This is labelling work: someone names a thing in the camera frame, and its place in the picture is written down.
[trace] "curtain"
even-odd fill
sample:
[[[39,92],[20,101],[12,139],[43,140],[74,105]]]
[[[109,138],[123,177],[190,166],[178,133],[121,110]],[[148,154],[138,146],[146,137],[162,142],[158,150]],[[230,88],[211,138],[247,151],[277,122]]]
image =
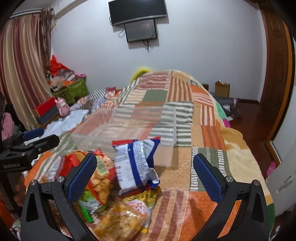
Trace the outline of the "curtain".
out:
[[[11,19],[0,33],[0,91],[27,130],[37,124],[32,110],[52,96],[44,74],[41,19],[40,13]]]
[[[44,73],[50,66],[50,55],[51,55],[51,22],[52,22],[52,12],[49,7],[45,7],[41,10],[41,43],[43,51],[43,63],[44,63]]]

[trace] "person's hand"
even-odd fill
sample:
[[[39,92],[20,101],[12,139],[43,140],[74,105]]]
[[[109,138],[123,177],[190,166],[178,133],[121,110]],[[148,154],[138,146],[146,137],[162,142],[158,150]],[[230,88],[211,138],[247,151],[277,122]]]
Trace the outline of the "person's hand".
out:
[[[17,191],[17,194],[14,196],[14,200],[20,207],[24,205],[24,199],[26,195],[26,186],[24,183],[25,177],[23,174],[21,174],[19,180],[17,181],[17,184],[15,185],[15,190]]]

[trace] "toy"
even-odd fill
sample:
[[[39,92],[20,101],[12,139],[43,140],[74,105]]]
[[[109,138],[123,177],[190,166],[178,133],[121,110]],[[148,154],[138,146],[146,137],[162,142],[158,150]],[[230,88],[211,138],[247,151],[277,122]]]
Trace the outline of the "toy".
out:
[[[66,101],[64,98],[58,98],[55,100],[57,107],[59,109],[59,114],[61,117],[65,118],[67,115],[70,114],[70,107],[66,104]]]

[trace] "patchwork quilt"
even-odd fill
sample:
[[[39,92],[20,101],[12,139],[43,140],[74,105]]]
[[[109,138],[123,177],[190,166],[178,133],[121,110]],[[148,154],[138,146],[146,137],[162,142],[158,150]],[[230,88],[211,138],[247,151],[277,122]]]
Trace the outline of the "patchwork quilt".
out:
[[[194,155],[202,153],[221,173],[236,181],[250,183],[258,179],[268,205],[270,231],[274,224],[274,205],[259,166],[240,132],[229,128],[221,106],[192,76],[176,71],[153,72],[128,84],[101,108],[121,106],[163,106],[176,108],[177,143],[171,167],[156,166],[161,194],[152,212],[148,234],[138,233],[134,240],[191,240],[216,207],[192,166]],[[26,178],[53,181],[62,161],[60,156],[76,149],[70,133],[60,145],[46,152]],[[227,234],[240,201],[237,201],[220,236]],[[97,223],[99,216],[94,217]]]

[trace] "television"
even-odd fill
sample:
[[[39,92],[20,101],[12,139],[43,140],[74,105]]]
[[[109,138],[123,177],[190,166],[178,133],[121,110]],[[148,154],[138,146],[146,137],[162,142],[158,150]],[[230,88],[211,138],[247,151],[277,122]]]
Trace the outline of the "television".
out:
[[[112,25],[167,16],[164,0],[115,0],[109,11]]]
[[[155,19],[144,19],[126,23],[124,27],[128,43],[139,40],[157,39]]]

